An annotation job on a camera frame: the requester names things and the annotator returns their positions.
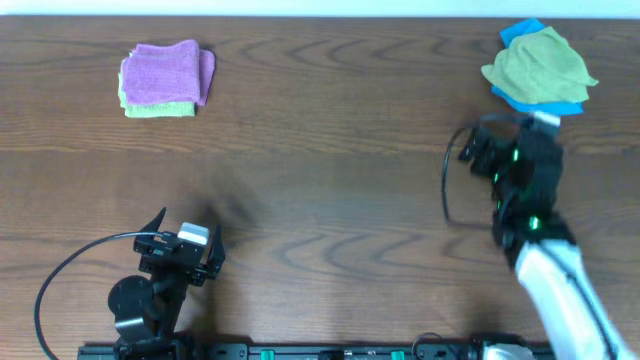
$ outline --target stack of cloth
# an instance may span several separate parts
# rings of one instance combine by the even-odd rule
[[[506,49],[481,69],[492,93],[521,112],[582,114],[587,86],[598,80],[565,38],[536,19],[506,28],[500,37]]]
[[[172,46],[138,44],[122,61],[118,97],[130,118],[195,116],[213,80],[215,58],[195,40]]]

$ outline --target wood grain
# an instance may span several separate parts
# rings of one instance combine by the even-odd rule
[[[515,20],[0,18],[0,358],[42,358],[46,275],[91,239],[221,222],[221,277],[193,289],[181,328],[255,342],[410,342],[517,332],[538,316],[489,234],[447,228],[450,134],[508,108],[480,75]],[[564,119],[558,207],[611,318],[640,350],[640,24],[549,20],[600,84]],[[192,119],[133,120],[117,69],[136,43],[196,39],[217,56]],[[454,165],[451,208],[488,221],[488,185]],[[111,286],[131,242],[52,283],[44,331],[61,358],[116,339]]]

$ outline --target table surface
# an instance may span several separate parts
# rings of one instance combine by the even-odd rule
[[[491,236],[448,228],[452,132],[509,112],[480,66],[514,19],[0,18],[0,358],[42,358],[33,303],[73,251],[137,230],[224,226],[221,276],[179,328],[256,343],[545,334]],[[610,317],[640,350],[640,23],[548,20],[600,84],[566,117],[557,207]],[[193,38],[217,57],[195,118],[127,119],[120,61]],[[489,222],[489,185],[450,171],[452,213]],[[106,300],[131,241],[95,248],[42,304],[54,352],[117,338]]]

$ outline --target purple towel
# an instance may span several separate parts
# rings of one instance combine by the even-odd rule
[[[195,40],[172,46],[139,44],[122,69],[122,90],[132,105],[207,102],[215,58]]]

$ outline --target green light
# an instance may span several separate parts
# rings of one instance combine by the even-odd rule
[[[532,216],[529,219],[529,227],[531,228],[531,230],[536,230],[540,227],[540,220],[537,217]]]

